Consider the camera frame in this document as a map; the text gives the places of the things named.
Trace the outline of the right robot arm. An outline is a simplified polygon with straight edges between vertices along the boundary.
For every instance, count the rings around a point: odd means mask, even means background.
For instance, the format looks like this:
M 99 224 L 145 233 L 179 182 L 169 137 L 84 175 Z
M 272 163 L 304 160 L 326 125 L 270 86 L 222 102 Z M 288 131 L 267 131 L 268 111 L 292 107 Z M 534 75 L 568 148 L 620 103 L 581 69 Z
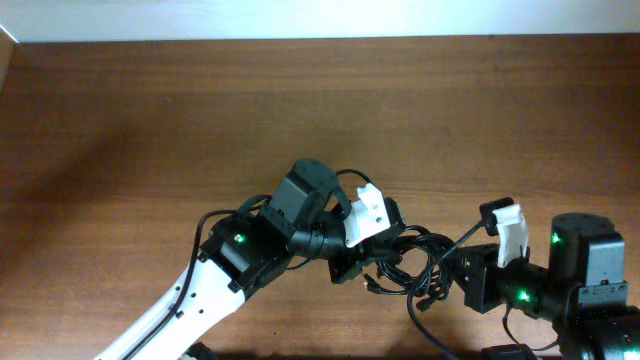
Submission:
M 504 305 L 551 322 L 566 359 L 636 359 L 639 309 L 627 302 L 625 241 L 606 217 L 557 215 L 547 267 L 528 256 L 498 264 L 498 245 L 456 250 L 445 262 L 465 306 L 484 314 Z

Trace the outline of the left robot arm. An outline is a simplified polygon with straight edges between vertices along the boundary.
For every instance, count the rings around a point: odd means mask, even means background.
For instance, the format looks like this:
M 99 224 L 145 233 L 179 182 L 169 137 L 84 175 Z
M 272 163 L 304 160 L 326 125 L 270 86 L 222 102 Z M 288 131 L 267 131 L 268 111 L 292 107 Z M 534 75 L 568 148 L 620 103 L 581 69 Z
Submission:
M 290 270 L 295 256 L 327 261 L 334 284 L 371 263 L 398 260 L 394 242 L 406 224 L 397 203 L 372 182 L 350 201 L 338 176 L 301 158 L 274 194 L 216 212 L 209 232 L 196 229 L 189 264 L 176 282 L 99 358 L 191 358 L 203 334 Z

